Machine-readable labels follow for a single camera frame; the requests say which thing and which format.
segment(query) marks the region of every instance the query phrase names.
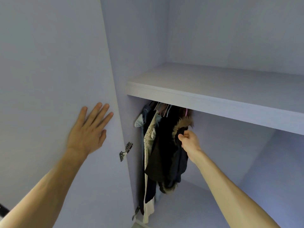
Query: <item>white wardrobe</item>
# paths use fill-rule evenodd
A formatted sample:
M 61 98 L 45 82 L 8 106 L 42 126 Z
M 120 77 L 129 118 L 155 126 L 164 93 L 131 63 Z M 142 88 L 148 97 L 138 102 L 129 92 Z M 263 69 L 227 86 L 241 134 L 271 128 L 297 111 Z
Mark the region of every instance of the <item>white wardrobe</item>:
M 219 168 L 282 228 L 304 226 L 304 0 L 0 0 L 0 203 L 54 165 L 81 106 L 110 103 L 55 227 L 130 228 L 151 100 L 195 110 Z M 134 145 L 122 162 L 119 152 Z M 188 161 L 150 228 L 229 227 Z

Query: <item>hand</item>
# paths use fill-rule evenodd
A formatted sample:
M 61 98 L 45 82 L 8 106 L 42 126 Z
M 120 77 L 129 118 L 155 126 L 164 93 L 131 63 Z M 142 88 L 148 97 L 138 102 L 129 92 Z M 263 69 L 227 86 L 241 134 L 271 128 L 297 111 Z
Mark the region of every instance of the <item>hand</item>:
M 88 108 L 82 107 L 67 141 L 67 153 L 69 155 L 86 159 L 90 153 L 102 146 L 106 138 L 104 127 L 113 117 L 113 112 L 104 118 L 110 106 L 105 104 L 102 109 L 101 107 L 102 103 L 97 103 L 86 121 L 85 117 Z
M 178 139 L 182 142 L 181 146 L 187 152 L 190 160 L 195 163 L 196 156 L 203 152 L 196 134 L 191 130 L 186 130 L 184 131 L 184 135 L 178 135 Z

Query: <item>person's left arm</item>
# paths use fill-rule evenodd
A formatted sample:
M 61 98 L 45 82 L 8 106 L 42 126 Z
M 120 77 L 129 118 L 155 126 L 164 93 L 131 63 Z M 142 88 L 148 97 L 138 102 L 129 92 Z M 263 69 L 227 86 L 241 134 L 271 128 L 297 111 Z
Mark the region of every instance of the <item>person's left arm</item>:
M 113 113 L 104 118 L 109 105 L 101 107 L 102 104 L 97 103 L 86 121 L 87 108 L 81 109 L 61 160 L 5 216 L 0 228 L 53 227 L 78 170 L 87 156 L 99 149 L 106 138 L 104 127 Z

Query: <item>forearm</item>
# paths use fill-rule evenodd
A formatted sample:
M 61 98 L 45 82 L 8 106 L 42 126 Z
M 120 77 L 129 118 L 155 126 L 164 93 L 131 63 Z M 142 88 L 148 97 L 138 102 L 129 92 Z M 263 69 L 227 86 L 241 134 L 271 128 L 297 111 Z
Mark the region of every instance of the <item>forearm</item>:
M 195 164 L 231 228 L 279 227 L 257 203 L 227 178 L 205 153 L 197 153 Z
M 53 227 L 85 158 L 66 152 L 57 165 L 1 221 L 0 228 Z

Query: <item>wardrobe door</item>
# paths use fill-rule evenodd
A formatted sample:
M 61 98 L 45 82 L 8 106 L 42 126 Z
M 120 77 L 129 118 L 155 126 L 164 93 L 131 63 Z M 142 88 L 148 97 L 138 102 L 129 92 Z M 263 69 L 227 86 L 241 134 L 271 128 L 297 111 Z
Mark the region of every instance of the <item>wardrobe door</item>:
M 100 0 L 0 0 L 0 203 L 12 209 L 63 155 L 82 106 L 109 103 L 55 227 L 131 227 L 134 205 Z

